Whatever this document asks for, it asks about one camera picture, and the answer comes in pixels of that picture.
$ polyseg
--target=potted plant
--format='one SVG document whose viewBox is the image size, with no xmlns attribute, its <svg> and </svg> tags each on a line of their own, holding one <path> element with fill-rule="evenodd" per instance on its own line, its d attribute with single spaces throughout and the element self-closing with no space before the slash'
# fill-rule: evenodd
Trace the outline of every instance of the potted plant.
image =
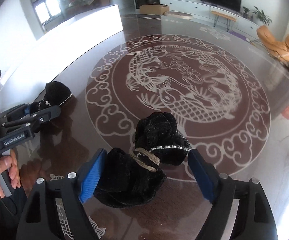
<svg viewBox="0 0 289 240">
<path fill-rule="evenodd" d="M 272 20 L 269 18 L 269 16 L 265 15 L 263 10 L 260 11 L 256 6 L 255 8 L 256 9 L 253 11 L 253 13 L 255 14 L 256 19 L 269 26 L 269 24 L 272 23 Z"/>
<path fill-rule="evenodd" d="M 243 18 L 248 19 L 248 12 L 250 9 L 248 7 L 243 7 Z"/>
</svg>

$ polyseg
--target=white tv cabinet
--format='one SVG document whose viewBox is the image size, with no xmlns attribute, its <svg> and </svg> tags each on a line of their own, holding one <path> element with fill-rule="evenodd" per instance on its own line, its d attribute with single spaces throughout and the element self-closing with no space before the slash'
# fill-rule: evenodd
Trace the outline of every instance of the white tv cabinet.
<svg viewBox="0 0 289 240">
<path fill-rule="evenodd" d="M 258 39 L 256 31 L 259 26 L 257 24 L 225 9 L 204 3 L 193 2 L 190 0 L 160 0 L 160 4 L 169 5 L 170 11 L 189 13 L 192 14 L 194 19 L 200 19 L 212 24 L 214 22 L 215 15 L 212 14 L 211 11 L 217 11 L 226 15 L 230 15 L 237 20 L 236 22 L 231 21 L 230 29 L 244 35 L 251 40 Z M 222 27 L 227 28 L 227 20 L 219 17 L 217 25 L 221 25 Z"/>
</svg>

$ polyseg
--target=orange chair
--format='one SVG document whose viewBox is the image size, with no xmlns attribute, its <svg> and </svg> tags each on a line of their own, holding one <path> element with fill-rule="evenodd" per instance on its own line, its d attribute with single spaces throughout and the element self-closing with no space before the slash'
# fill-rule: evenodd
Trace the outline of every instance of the orange chair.
<svg viewBox="0 0 289 240">
<path fill-rule="evenodd" d="M 257 29 L 257 34 L 270 55 L 289 62 L 289 35 L 285 41 L 277 41 L 266 25 L 260 26 Z"/>
</svg>

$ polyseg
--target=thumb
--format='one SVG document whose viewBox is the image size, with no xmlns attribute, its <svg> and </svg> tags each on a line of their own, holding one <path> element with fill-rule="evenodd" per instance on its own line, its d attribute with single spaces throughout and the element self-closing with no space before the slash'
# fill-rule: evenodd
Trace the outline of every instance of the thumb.
<svg viewBox="0 0 289 240">
<path fill-rule="evenodd" d="M 0 158 L 0 173 L 10 168 L 12 164 L 12 158 L 10 156 L 4 156 Z"/>
</svg>

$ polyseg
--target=cardboard box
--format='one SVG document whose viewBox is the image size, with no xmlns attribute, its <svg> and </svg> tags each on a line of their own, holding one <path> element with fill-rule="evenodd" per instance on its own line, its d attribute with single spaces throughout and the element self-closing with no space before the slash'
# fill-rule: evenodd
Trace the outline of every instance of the cardboard box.
<svg viewBox="0 0 289 240">
<path fill-rule="evenodd" d="M 165 4 L 145 4 L 140 6 L 140 13 L 163 15 L 169 11 L 169 6 Z"/>
</svg>

